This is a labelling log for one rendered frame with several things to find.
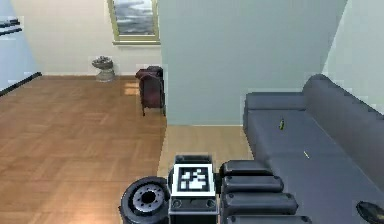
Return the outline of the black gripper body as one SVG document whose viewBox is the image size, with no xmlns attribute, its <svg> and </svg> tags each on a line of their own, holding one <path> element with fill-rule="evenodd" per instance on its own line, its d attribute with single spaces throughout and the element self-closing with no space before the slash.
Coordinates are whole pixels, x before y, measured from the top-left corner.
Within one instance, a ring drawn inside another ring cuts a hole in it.
<svg viewBox="0 0 384 224">
<path fill-rule="evenodd" d="M 170 194 L 167 180 L 147 176 L 133 182 L 118 207 L 123 224 L 168 224 Z"/>
</svg>

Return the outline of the black round object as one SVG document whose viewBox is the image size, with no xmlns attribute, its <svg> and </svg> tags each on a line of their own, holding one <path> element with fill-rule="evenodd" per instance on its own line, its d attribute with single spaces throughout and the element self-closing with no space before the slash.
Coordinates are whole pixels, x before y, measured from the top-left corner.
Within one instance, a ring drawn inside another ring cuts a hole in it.
<svg viewBox="0 0 384 224">
<path fill-rule="evenodd" d="M 356 210 L 369 224 L 384 224 L 384 209 L 377 204 L 360 201 L 356 205 Z"/>
</svg>

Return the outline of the black wall shelf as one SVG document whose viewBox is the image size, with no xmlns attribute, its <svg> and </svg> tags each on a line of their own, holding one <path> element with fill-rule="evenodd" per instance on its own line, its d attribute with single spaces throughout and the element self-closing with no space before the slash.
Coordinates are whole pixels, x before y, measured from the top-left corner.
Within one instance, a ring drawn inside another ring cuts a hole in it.
<svg viewBox="0 0 384 224">
<path fill-rule="evenodd" d="M 0 21 L 0 36 L 5 36 L 21 31 L 21 23 L 17 18 Z"/>
</svg>

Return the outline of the grey stone plant pot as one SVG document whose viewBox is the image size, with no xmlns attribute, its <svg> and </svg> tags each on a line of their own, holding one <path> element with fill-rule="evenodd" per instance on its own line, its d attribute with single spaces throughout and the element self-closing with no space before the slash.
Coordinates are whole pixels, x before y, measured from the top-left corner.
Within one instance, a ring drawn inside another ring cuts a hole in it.
<svg viewBox="0 0 384 224">
<path fill-rule="evenodd" d="M 92 61 L 92 65 L 99 69 L 96 80 L 99 82 L 109 82 L 115 77 L 113 61 L 110 57 L 100 56 Z"/>
</svg>

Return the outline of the green framed window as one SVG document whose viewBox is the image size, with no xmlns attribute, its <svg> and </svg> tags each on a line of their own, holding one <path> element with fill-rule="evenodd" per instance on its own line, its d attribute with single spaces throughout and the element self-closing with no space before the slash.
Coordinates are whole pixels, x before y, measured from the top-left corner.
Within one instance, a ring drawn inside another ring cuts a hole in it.
<svg viewBox="0 0 384 224">
<path fill-rule="evenodd" d="M 158 0 L 107 0 L 114 45 L 159 45 Z"/>
</svg>

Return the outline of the dark grey sofa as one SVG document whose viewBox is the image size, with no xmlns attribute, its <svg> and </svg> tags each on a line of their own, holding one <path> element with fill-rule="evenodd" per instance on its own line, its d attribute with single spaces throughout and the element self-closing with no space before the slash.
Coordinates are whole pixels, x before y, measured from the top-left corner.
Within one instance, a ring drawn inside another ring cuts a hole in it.
<svg viewBox="0 0 384 224">
<path fill-rule="evenodd" d="M 313 224 L 368 224 L 360 201 L 384 209 L 384 115 L 327 76 L 311 76 L 299 92 L 248 93 L 243 129 Z"/>
</svg>

